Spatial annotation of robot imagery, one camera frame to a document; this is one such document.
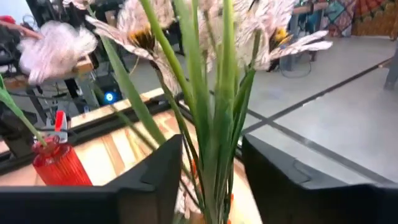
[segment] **gray floor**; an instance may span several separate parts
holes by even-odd
[[[333,39],[334,46],[319,52],[316,62],[304,58],[294,72],[256,74],[249,109],[270,117],[336,85],[394,54],[386,39]],[[185,66],[183,57],[178,59]],[[134,58],[127,58],[132,67]],[[387,70],[377,69],[273,121],[248,115],[244,128],[298,160],[344,182],[398,182],[398,91],[384,91]],[[153,69],[140,61],[131,77],[140,92],[159,87]],[[34,111],[28,99],[16,98]],[[73,106],[69,106],[73,115]]]

